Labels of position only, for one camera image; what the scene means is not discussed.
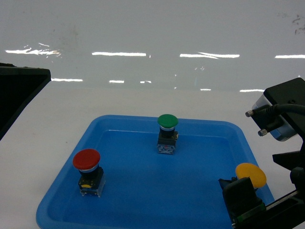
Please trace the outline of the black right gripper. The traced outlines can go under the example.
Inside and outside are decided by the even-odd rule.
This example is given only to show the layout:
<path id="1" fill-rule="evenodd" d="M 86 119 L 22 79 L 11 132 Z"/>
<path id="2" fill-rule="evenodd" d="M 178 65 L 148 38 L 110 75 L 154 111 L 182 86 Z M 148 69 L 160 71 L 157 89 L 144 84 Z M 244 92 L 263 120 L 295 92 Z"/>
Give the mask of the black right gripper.
<path id="1" fill-rule="evenodd" d="M 305 145 L 300 151 L 275 154 L 273 161 L 291 170 L 295 191 L 267 206 L 249 177 L 218 180 L 234 229 L 292 229 L 305 221 Z"/>

